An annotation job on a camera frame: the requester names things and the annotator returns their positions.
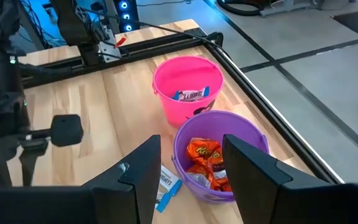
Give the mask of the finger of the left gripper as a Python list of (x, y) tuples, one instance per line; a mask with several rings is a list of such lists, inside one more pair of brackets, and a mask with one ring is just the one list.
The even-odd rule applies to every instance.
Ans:
[(81, 118), (77, 114), (58, 114), (52, 119), (49, 129), (29, 131), (26, 140), (50, 138), (58, 147), (79, 144), (83, 138)]
[(45, 154), (48, 141), (46, 139), (33, 139), (22, 142), (21, 146), (23, 151), (19, 160), (22, 166), (23, 186), (31, 186), (37, 158)]

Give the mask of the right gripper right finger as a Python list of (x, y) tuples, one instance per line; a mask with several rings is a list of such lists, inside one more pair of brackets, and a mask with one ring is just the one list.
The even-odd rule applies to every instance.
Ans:
[(226, 173), (244, 224), (325, 224), (333, 220), (329, 183), (225, 135)]

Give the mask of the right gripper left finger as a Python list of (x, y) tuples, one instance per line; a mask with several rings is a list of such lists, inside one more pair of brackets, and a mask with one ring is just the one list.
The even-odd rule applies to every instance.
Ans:
[(85, 183), (93, 199), (85, 224), (151, 224), (160, 165), (161, 140), (153, 135)]

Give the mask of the orange Reese's candy packet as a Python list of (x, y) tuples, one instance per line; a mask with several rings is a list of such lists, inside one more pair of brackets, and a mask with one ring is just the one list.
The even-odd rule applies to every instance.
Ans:
[(193, 162), (206, 167), (223, 163), (222, 146), (211, 139), (192, 138), (186, 154)]
[(211, 166), (211, 174), (213, 178), (213, 190), (222, 192), (232, 191), (223, 162), (213, 164)]
[(210, 173), (201, 165), (195, 164), (187, 170), (187, 175), (198, 184), (211, 188), (212, 178)]

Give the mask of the blue white Hershey's bar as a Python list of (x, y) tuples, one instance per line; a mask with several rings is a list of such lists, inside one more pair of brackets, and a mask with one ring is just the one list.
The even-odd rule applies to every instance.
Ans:
[(161, 165), (160, 185), (165, 188), (171, 196), (176, 196), (181, 188), (182, 181), (165, 166)]
[(155, 209), (162, 213), (166, 206), (168, 205), (170, 199), (172, 197), (172, 194), (170, 192), (161, 192), (161, 191), (157, 191), (157, 198), (155, 201)]
[(206, 86), (200, 90), (178, 90), (172, 96), (177, 101), (198, 101), (209, 95), (210, 88)]

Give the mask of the purple plastic bucket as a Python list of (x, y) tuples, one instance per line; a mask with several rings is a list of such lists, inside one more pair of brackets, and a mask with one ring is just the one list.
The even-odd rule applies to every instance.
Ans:
[(232, 192), (211, 190), (191, 179), (186, 170), (194, 162), (186, 155), (186, 148), (192, 138), (222, 143), (225, 134), (232, 134), (264, 153), (269, 153), (266, 136), (248, 119), (228, 111), (213, 110), (190, 118), (177, 131), (173, 142), (172, 161), (179, 178), (196, 198), (212, 204), (234, 202), (234, 195)]

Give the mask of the pink plastic bucket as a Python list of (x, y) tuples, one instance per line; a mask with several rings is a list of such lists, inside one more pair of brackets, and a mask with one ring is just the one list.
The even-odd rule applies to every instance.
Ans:
[[(179, 56), (160, 64), (154, 72), (152, 88), (159, 97), (169, 124), (179, 128), (193, 116), (212, 109), (222, 90), (224, 76), (218, 64), (197, 56)], [(195, 101), (175, 98), (178, 92), (206, 95)]]

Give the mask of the black computer blue fans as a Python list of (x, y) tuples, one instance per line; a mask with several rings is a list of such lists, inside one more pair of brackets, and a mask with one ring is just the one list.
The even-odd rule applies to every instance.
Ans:
[(140, 29), (140, 25), (132, 21), (139, 20), (136, 0), (113, 0), (116, 7), (120, 32), (130, 32)]

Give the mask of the black aluminium frame rail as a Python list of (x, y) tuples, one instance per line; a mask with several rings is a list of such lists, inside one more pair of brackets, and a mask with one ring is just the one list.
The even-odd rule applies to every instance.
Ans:
[(220, 47), (223, 45), (223, 34), (220, 32), (213, 32), (206, 34), (201, 28), (193, 28), (184, 31), (185, 34), (170, 34), (163, 37), (157, 37), (150, 40), (141, 40), (133, 44), (129, 43), (129, 38), (125, 41), (126, 45), (120, 46), (119, 50), (121, 53), (135, 52), (142, 49), (150, 49), (152, 47), (158, 47), (161, 45), (172, 44), (184, 40), (193, 40), (194, 37), (190, 37), (187, 34), (194, 34), (200, 37), (207, 38), (208, 40), (214, 40)]
[(108, 68), (118, 67), (127, 63), (136, 62), (139, 60), (145, 60), (148, 58), (160, 56), (163, 54), (169, 54), (179, 50), (185, 50), (192, 47), (197, 47), (202, 45), (202, 42), (198, 40), (191, 40), (189, 42), (177, 42), (170, 45), (161, 45), (154, 49), (141, 50), (134, 54), (131, 54), (129, 57), (124, 57), (123, 59), (116, 60), (108, 63), (100, 63), (98, 65), (90, 67), (64, 67), (64, 68), (47, 68), (46, 65), (31, 65), (23, 64), (19, 65), (19, 71), (22, 76), (22, 83), (24, 88), (32, 88), (44, 84), (49, 84), (53, 82), (58, 82), (66, 80), (69, 78), (78, 77), (81, 75), (86, 75), (89, 73), (94, 73), (102, 71)]
[(289, 123), (278, 109), (249, 80), (222, 49), (223, 34), (213, 32), (203, 36), (204, 46), (224, 69), (234, 95), (245, 104), (248, 114), (267, 132), (268, 140), (274, 142), (272, 154), (308, 174), (330, 182), (345, 181), (312, 148), (301, 134)]

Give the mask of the silver metal bracket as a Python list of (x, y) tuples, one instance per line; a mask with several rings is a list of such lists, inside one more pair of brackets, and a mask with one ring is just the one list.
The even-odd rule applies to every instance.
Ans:
[(121, 53), (116, 47), (116, 40), (114, 34), (108, 26), (103, 25), (103, 31), (107, 35), (107, 38), (99, 43), (99, 54), (103, 57), (106, 63), (114, 62), (121, 58)]

